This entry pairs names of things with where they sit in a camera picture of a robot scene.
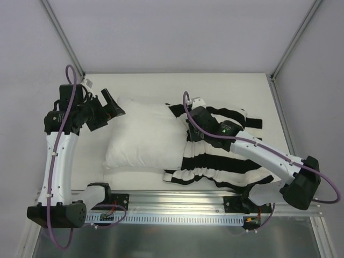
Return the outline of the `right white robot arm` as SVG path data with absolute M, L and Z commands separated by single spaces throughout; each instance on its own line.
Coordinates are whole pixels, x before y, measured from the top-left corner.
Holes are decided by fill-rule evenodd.
M 247 186 L 239 201 L 244 213 L 280 200 L 299 210 L 309 208 L 321 182 L 317 159 L 280 153 L 240 125 L 230 120 L 218 122 L 203 106 L 187 108 L 187 118 L 192 141 L 204 140 L 212 147 L 243 156 L 279 178 L 274 183 Z

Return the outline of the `white pillow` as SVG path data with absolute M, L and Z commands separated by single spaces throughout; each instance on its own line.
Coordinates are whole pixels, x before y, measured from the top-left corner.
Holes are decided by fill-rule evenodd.
M 125 111 L 115 118 L 104 165 L 178 170 L 187 145 L 187 129 L 165 104 L 118 98 Z

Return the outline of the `black white striped pillowcase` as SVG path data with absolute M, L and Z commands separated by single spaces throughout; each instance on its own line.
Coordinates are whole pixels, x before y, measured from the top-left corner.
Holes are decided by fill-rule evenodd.
M 241 125 L 254 137 L 262 140 L 263 120 L 249 117 L 243 109 L 225 107 L 206 108 L 218 122 L 230 120 Z M 187 136 L 181 168 L 165 170 L 162 180 L 167 183 L 189 185 L 206 178 L 218 188 L 230 188 L 242 192 L 250 184 L 268 184 L 274 181 L 272 173 L 252 160 L 220 148 L 205 141 L 192 142 Z

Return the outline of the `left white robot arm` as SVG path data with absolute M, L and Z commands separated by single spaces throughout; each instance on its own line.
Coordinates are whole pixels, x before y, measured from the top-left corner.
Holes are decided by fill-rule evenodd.
M 61 85 L 60 98 L 44 118 L 47 134 L 44 182 L 37 204 L 27 208 L 28 219 L 43 228 L 81 228 L 92 208 L 106 210 L 112 205 L 108 183 L 90 183 L 77 196 L 71 193 L 74 151 L 83 125 L 94 131 L 125 114 L 107 89 L 101 93 L 105 106 L 81 84 Z

